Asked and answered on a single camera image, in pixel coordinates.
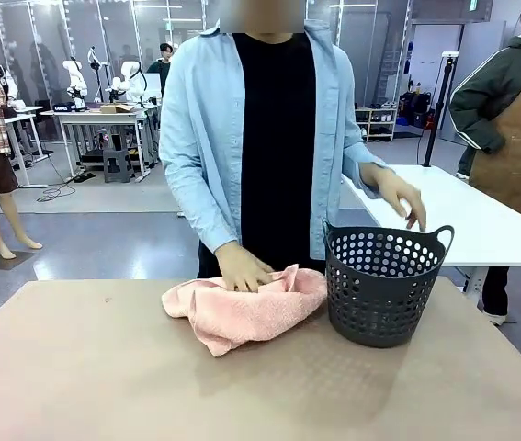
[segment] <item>shoe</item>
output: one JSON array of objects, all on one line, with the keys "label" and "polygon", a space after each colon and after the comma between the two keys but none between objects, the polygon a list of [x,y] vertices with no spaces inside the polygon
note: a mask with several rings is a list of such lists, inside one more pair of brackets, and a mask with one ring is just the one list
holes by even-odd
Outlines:
[{"label": "shoe", "polygon": [[489,322],[497,327],[501,326],[503,323],[505,323],[505,320],[507,320],[506,315],[493,315],[485,311],[482,312],[482,315],[484,315],[487,319],[489,319]]}]

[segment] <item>hand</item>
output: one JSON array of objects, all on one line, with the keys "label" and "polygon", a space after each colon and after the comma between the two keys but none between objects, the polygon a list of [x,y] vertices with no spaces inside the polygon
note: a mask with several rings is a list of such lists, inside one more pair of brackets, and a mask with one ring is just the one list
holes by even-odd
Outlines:
[{"label": "hand", "polygon": [[[360,175],[367,185],[377,187],[380,196],[394,208],[399,216],[405,218],[409,230],[416,222],[419,222],[420,231],[425,232],[427,214],[421,191],[398,177],[392,170],[375,164],[361,164]],[[402,200],[405,200],[411,207],[409,215],[401,203]]]},{"label": "hand", "polygon": [[272,282],[268,273],[273,273],[274,269],[256,259],[237,242],[220,246],[215,255],[229,291],[258,292],[259,285]]}]

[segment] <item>cardboard box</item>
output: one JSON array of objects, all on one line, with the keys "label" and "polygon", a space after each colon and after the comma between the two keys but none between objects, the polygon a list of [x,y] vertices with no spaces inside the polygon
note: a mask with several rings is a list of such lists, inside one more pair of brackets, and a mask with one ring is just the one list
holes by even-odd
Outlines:
[{"label": "cardboard box", "polygon": [[131,113],[134,107],[128,104],[104,104],[101,106],[101,113]]}]

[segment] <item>black pants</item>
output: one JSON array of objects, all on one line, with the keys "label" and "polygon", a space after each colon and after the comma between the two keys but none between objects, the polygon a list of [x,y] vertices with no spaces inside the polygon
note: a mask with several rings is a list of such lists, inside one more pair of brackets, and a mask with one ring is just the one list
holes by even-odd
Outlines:
[{"label": "black pants", "polygon": [[482,287],[482,304],[485,312],[492,315],[507,315],[509,299],[505,287],[509,268],[494,266],[489,268],[487,278]]},{"label": "black pants", "polygon": [[[288,265],[299,264],[301,268],[309,268],[320,273],[325,273],[325,262],[322,260],[307,259],[304,262],[290,262],[286,263],[285,267],[280,267],[274,262],[266,262],[272,266],[275,271],[282,271]],[[217,261],[217,257],[213,254],[209,248],[203,243],[198,243],[198,275],[197,278],[213,278],[221,277],[220,264]]]}]

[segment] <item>white stripe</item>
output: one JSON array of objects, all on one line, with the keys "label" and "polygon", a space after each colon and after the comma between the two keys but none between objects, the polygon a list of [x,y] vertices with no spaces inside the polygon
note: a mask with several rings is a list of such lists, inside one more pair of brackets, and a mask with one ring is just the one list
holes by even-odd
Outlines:
[{"label": "white stripe", "polygon": [[[481,64],[473,73],[471,73],[460,85],[454,89],[454,92],[452,92],[452,96],[450,97],[450,102],[454,99],[454,95],[464,86],[474,75],[476,75],[484,66],[487,65],[488,62],[490,62],[493,58],[495,58],[499,53],[506,51],[509,48],[501,49],[500,51],[497,51],[493,55],[491,55],[483,64]],[[454,119],[452,118],[452,114],[450,113],[450,119],[452,120],[452,125],[454,126],[454,130],[456,133],[462,138],[467,144],[469,144],[471,147],[474,147],[477,150],[481,149],[481,146],[477,144],[475,141],[473,141],[469,135],[464,133],[463,131],[459,131],[458,127],[456,127],[456,124],[454,123]]]}]

